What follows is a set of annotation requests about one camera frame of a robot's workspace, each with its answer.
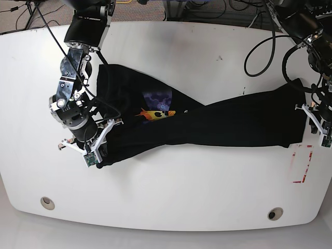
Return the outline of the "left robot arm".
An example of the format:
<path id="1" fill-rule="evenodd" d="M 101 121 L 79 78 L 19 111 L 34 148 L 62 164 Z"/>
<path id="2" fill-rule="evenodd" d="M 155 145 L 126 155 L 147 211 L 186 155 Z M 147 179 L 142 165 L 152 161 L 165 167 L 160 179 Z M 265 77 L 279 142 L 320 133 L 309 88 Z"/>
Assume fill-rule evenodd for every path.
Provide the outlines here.
<path id="1" fill-rule="evenodd" d="M 287 74 L 288 58 L 301 47 L 306 48 L 310 67 L 319 73 L 319 81 L 310 87 L 297 87 L 308 93 L 314 103 L 306 107 L 312 133 L 319 132 L 331 141 L 331 1 L 264 1 L 270 18 L 286 37 L 293 40 L 282 61 L 286 82 L 294 85 Z"/>

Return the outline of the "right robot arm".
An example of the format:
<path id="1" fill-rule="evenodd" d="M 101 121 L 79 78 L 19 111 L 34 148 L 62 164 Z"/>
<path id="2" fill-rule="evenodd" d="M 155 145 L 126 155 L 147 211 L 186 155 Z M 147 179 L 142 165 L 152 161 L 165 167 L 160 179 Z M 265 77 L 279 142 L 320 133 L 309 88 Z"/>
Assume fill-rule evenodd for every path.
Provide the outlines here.
<path id="1" fill-rule="evenodd" d="M 108 82 L 100 93 L 88 90 L 92 73 L 91 53 L 103 65 L 101 46 L 113 16 L 115 1 L 66 1 L 74 10 L 64 42 L 68 52 L 60 65 L 57 92 L 50 98 L 52 116 L 68 128 L 87 158 L 107 155 L 106 135 L 120 117 L 122 96 Z"/>

